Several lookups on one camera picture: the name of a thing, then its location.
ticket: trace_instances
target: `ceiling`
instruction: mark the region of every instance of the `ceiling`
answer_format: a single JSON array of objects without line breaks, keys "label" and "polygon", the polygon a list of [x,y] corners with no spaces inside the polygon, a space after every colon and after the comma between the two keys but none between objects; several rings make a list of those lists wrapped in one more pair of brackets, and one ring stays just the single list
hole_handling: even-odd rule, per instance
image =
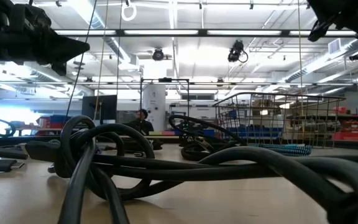
[{"label": "ceiling", "polygon": [[[311,29],[316,17],[313,10],[307,9],[307,2],[295,0],[253,0],[250,1],[202,0],[131,0],[131,6],[136,6],[136,15],[131,21],[125,21],[121,16],[121,6],[126,1],[97,1],[95,12],[99,15],[107,29]],[[52,20],[54,29],[83,29],[89,24],[84,20],[84,14],[90,13],[93,0],[59,1],[58,7],[53,1],[35,0],[34,5],[41,7]],[[125,9],[127,17],[132,9]],[[72,37],[87,41],[91,50],[84,56],[79,80],[92,78],[104,82],[138,82],[138,69],[120,69],[121,63],[116,54],[100,37]],[[168,77],[189,78],[194,82],[216,82],[224,78],[225,82],[279,82],[291,71],[316,60],[328,51],[328,43],[334,38],[321,38],[310,42],[306,38],[253,38],[253,37],[116,37],[119,46],[129,55],[137,57],[138,65],[146,65],[155,48],[161,48],[169,55],[164,65]],[[236,40],[243,41],[249,60],[246,63],[229,63],[227,55]],[[349,42],[353,39],[342,39]],[[358,61],[345,62],[346,58],[337,58],[334,62],[322,68],[315,69],[312,75],[304,75],[303,82],[318,82],[320,79],[343,70],[357,67]],[[74,80],[78,71],[77,65],[81,56],[68,62],[66,77],[59,78]],[[237,90],[255,90],[258,86],[239,86]],[[137,88],[137,85],[119,85],[119,88]]]}]

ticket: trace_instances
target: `monitor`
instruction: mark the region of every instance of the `monitor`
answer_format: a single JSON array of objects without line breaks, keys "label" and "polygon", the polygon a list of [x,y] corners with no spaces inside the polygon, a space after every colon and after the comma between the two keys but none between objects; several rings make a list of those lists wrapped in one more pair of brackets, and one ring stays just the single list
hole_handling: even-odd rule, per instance
[{"label": "monitor", "polygon": [[[97,96],[84,96],[82,98],[82,115],[93,119]],[[96,120],[116,120],[117,95],[99,96]]]}]

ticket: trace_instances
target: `wooden table surface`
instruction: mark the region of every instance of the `wooden table surface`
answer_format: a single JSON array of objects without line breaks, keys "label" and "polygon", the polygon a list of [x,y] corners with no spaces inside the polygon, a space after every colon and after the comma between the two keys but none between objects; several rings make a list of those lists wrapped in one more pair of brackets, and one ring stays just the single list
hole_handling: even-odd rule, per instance
[{"label": "wooden table surface", "polygon": [[[156,157],[182,161],[179,147],[165,145]],[[358,153],[314,150],[314,154]],[[48,162],[27,161],[20,170],[0,173],[0,224],[56,223],[68,180],[49,174]],[[137,180],[113,177],[119,187]],[[310,223],[326,222],[325,211],[283,178],[187,182],[166,192],[125,202],[132,224]],[[89,190],[81,223],[110,223],[107,203]]]}]

